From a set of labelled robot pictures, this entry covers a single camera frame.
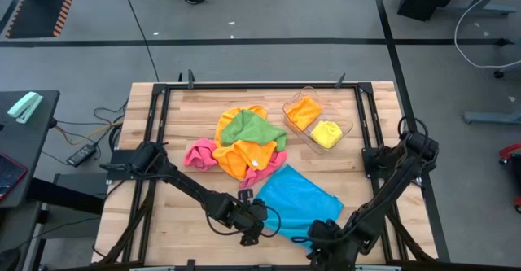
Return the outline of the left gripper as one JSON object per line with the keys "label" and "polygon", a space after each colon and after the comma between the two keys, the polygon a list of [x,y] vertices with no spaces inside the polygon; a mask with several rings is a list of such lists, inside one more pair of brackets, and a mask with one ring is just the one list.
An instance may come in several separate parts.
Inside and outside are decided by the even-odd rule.
{"label": "left gripper", "polygon": [[262,199],[253,199],[240,206],[234,226],[244,233],[240,240],[241,246],[253,246],[259,243],[266,219],[267,207]]}

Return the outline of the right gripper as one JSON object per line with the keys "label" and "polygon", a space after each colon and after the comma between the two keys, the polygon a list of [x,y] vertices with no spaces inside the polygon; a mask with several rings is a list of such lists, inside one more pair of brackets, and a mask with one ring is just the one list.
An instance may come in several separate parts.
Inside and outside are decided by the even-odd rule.
{"label": "right gripper", "polygon": [[345,227],[340,227],[333,220],[315,220],[309,231],[312,251],[306,256],[315,263],[316,271],[327,271],[328,264],[345,264],[344,235]]}

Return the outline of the blue microfiber towel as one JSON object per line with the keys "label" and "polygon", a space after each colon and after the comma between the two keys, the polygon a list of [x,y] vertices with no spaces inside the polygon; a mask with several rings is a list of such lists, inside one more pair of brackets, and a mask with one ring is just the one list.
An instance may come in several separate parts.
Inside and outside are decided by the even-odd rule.
{"label": "blue microfiber towel", "polygon": [[286,164],[272,174],[256,197],[265,202],[265,227],[290,240],[306,237],[315,220],[337,220],[344,204]]}

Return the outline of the orange microfiber towel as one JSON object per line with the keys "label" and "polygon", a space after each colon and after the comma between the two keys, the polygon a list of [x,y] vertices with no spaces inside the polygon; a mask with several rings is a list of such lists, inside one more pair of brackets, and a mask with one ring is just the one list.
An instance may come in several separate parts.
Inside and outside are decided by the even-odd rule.
{"label": "orange microfiber towel", "polygon": [[251,106],[248,106],[248,107],[235,107],[235,108],[232,108],[232,109],[230,109],[228,111],[223,112],[220,115],[219,120],[217,121],[216,129],[215,129],[214,142],[215,142],[217,148],[223,147],[223,145],[221,144],[221,132],[222,132],[222,130],[227,125],[229,125],[230,122],[242,110],[254,112],[254,113],[256,113],[258,116],[260,116],[263,119],[267,118],[267,111],[266,111],[265,107],[263,107],[261,105],[251,105]]}
{"label": "orange microfiber towel", "polygon": [[230,146],[216,148],[212,157],[226,173],[242,181],[248,169],[264,170],[275,152],[277,143],[272,141],[266,145],[238,140]]}
{"label": "orange microfiber towel", "polygon": [[297,104],[287,109],[290,121],[301,131],[306,130],[321,114],[322,107],[310,96],[304,96]]}

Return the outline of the green microfiber towel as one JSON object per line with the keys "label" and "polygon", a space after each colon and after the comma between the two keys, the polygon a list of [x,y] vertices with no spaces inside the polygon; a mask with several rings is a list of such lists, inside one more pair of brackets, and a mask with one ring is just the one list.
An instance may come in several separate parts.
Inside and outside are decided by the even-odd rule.
{"label": "green microfiber towel", "polygon": [[221,145],[230,146],[237,141],[253,142],[266,146],[275,142],[276,151],[283,151],[287,144],[287,132],[249,110],[241,110],[221,131]]}

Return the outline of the yellow microfiber towel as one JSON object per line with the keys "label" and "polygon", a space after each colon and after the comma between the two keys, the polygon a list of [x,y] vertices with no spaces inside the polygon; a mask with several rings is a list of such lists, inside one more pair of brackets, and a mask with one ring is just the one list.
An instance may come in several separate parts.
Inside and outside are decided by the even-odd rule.
{"label": "yellow microfiber towel", "polygon": [[331,149],[343,136],[343,131],[334,121],[319,121],[310,137],[320,146]]}

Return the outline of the clear plastic bin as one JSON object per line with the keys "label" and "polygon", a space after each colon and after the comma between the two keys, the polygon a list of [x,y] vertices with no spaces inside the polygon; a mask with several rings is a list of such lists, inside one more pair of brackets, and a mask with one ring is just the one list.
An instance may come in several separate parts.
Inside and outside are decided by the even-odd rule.
{"label": "clear plastic bin", "polygon": [[[287,109],[297,104],[304,96],[310,96],[315,102],[317,102],[322,107],[322,112],[320,116],[313,123],[311,123],[306,130],[301,131],[290,121],[289,117],[287,116]],[[332,151],[339,144],[340,140],[344,138],[353,127],[351,119],[341,115],[331,104],[329,104],[326,101],[326,98],[319,95],[317,91],[310,86],[304,87],[303,89],[299,90],[293,97],[286,101],[282,106],[282,111],[285,116],[286,125],[303,142],[305,142],[311,149],[313,149],[318,154],[325,154],[328,151]],[[331,149],[323,148],[310,137],[311,131],[321,120],[334,121],[343,131],[342,138]]]}

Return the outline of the black power adapter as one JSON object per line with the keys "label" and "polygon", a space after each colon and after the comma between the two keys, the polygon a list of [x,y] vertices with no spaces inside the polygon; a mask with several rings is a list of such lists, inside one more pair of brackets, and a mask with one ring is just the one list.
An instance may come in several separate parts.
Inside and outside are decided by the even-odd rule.
{"label": "black power adapter", "polygon": [[95,145],[86,144],[81,149],[76,151],[73,155],[66,159],[66,164],[77,168],[92,157],[97,151]]}

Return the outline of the red chair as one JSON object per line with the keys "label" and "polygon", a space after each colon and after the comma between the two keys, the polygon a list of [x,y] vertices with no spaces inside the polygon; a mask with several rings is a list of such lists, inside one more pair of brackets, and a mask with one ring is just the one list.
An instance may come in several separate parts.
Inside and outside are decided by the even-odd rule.
{"label": "red chair", "polygon": [[521,143],[516,143],[499,151],[499,164],[509,165],[519,189],[521,190]]}

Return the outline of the dark side table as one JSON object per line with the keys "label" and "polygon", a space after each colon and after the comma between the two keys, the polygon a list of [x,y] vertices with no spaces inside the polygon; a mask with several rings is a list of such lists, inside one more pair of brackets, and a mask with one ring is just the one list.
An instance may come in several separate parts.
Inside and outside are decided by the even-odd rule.
{"label": "dark side table", "polygon": [[0,154],[27,169],[6,198],[0,200],[0,208],[14,208],[25,202],[60,96],[58,90],[36,90],[43,100],[29,120],[20,124],[7,111],[27,93],[28,90],[0,92]]}

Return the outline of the red phone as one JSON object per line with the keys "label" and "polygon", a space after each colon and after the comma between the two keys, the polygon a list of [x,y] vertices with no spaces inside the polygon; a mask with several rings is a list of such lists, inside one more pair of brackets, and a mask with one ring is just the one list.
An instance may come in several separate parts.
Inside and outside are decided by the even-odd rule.
{"label": "red phone", "polygon": [[0,201],[15,188],[28,170],[5,154],[0,154]]}

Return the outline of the mint green stapler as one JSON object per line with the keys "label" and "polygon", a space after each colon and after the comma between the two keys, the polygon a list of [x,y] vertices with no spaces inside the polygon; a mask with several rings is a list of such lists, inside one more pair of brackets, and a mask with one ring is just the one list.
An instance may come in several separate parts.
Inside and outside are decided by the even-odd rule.
{"label": "mint green stapler", "polygon": [[7,115],[17,123],[26,124],[42,100],[42,95],[30,91],[7,111]]}

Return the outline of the black orange-striped floor mat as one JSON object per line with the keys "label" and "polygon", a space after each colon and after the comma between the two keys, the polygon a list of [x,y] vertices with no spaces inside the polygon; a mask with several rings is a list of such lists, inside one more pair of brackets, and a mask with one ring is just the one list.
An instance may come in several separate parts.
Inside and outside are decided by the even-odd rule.
{"label": "black orange-striped floor mat", "polygon": [[72,2],[73,0],[18,0],[8,18],[5,37],[58,37],[63,32]]}

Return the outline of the black metal rig frame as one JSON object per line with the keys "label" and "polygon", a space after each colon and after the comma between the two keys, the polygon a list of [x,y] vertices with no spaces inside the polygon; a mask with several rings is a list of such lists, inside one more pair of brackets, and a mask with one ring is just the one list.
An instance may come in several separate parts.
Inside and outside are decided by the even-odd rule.
{"label": "black metal rig frame", "polygon": [[[372,198],[361,151],[366,143],[383,137],[387,146],[398,143],[401,109],[390,81],[352,82],[337,86],[318,82],[318,95],[353,123],[348,134],[331,150],[318,154],[296,134],[287,141],[287,160],[297,172],[343,202],[339,216],[350,214]],[[182,166],[189,146],[199,138],[213,138],[219,116],[235,107],[261,105],[268,120],[284,126],[283,104],[300,90],[296,82],[199,82],[193,89],[184,83],[173,87],[169,99],[152,93],[153,84],[132,85],[119,148],[133,150],[144,138],[162,135],[169,159]],[[239,236],[229,235],[217,223],[207,223],[200,205],[173,186],[157,184],[151,214],[145,262],[176,270],[188,260],[202,269],[255,271],[312,271],[305,249],[282,236],[262,238],[243,247]]]}

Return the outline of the dark desk leg frame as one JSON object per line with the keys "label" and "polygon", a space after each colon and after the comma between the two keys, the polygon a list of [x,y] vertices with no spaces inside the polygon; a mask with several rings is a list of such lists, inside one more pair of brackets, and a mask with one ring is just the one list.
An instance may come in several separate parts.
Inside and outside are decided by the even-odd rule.
{"label": "dark desk leg frame", "polygon": [[53,181],[31,181],[28,197],[43,203],[31,271],[46,271],[41,259],[49,240],[96,236],[107,188],[105,173],[58,173]]}

